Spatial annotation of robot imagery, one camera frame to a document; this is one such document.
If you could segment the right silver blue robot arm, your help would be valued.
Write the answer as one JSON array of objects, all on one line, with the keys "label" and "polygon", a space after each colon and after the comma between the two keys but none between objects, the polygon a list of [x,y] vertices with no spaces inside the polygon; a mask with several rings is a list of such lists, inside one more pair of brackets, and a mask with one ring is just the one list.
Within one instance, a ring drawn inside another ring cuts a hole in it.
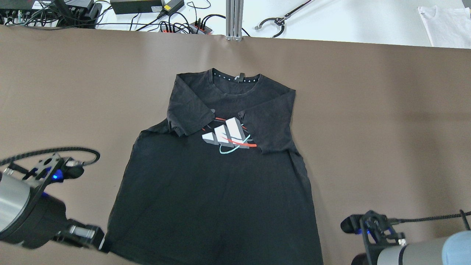
[{"label": "right silver blue robot arm", "polygon": [[448,237],[421,243],[391,245],[358,254],[352,265],[469,265],[471,232],[465,230]]}]

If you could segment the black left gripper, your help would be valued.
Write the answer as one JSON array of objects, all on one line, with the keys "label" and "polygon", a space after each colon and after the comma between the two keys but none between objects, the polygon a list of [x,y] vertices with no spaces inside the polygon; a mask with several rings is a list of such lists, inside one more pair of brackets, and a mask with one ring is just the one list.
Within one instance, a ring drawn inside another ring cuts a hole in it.
[{"label": "black left gripper", "polygon": [[111,248],[99,226],[67,218],[65,203],[47,193],[28,202],[19,216],[1,230],[1,241],[26,249],[40,248],[49,241],[106,254]]}]

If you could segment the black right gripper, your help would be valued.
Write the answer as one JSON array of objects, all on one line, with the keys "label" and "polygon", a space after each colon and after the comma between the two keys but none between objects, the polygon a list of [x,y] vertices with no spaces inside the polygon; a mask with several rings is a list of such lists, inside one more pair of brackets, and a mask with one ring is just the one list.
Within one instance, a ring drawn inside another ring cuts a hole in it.
[{"label": "black right gripper", "polygon": [[374,252],[360,253],[353,258],[351,265],[377,265],[378,254]]}]

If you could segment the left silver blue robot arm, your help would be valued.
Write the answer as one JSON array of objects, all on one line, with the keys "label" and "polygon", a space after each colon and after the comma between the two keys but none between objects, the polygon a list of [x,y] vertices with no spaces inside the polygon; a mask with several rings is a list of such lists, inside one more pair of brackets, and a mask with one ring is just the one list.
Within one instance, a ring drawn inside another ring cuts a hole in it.
[{"label": "left silver blue robot arm", "polygon": [[54,241],[101,251],[105,233],[66,216],[65,203],[7,174],[1,175],[1,241],[29,250]]}]

